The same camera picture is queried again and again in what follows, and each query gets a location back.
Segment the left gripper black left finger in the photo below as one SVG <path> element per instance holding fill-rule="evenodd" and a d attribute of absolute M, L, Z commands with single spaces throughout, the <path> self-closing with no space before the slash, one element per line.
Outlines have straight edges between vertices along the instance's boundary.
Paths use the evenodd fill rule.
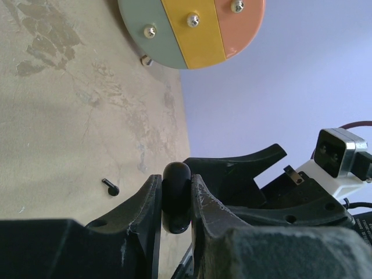
<path fill-rule="evenodd" d="M 157 278 L 160 175 L 86 226 L 72 219 L 1 221 L 2 278 Z"/>

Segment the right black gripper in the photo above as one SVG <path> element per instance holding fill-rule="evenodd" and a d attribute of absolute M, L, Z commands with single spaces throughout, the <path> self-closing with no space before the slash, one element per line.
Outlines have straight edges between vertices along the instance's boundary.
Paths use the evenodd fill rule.
<path fill-rule="evenodd" d="M 248 155 L 188 158 L 184 163 L 202 177 L 211 194 L 250 225 L 353 227 L 351 214 L 304 172 L 299 173 L 298 185 L 284 173 L 258 187 L 255 177 L 286 155 L 279 144 L 273 144 Z"/>

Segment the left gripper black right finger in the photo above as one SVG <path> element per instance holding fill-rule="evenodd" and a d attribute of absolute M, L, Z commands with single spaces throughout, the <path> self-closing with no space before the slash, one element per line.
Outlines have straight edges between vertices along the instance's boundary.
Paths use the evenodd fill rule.
<path fill-rule="evenodd" d="M 195 278 L 370 278 L 371 246 L 342 227 L 251 226 L 191 178 Z"/>

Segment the black earbud charging case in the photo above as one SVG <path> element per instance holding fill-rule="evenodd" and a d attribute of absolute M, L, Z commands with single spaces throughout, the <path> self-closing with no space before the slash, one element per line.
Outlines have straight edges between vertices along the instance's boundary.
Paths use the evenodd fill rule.
<path fill-rule="evenodd" d="M 183 162 L 169 163 L 162 177 L 162 223 L 171 234 L 181 234 L 191 221 L 191 171 Z"/>

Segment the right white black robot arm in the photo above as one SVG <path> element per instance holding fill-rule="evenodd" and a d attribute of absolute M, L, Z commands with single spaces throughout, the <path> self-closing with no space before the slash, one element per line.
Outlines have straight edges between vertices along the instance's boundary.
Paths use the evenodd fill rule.
<path fill-rule="evenodd" d="M 353 204 L 342 205 L 303 171 L 291 167 L 259 188 L 255 177 L 286 156 L 278 144 L 231 158 L 188 158 L 192 174 L 201 175 L 209 192 L 236 216 L 253 226 L 341 226 L 371 243 L 371 213 L 352 216 Z"/>

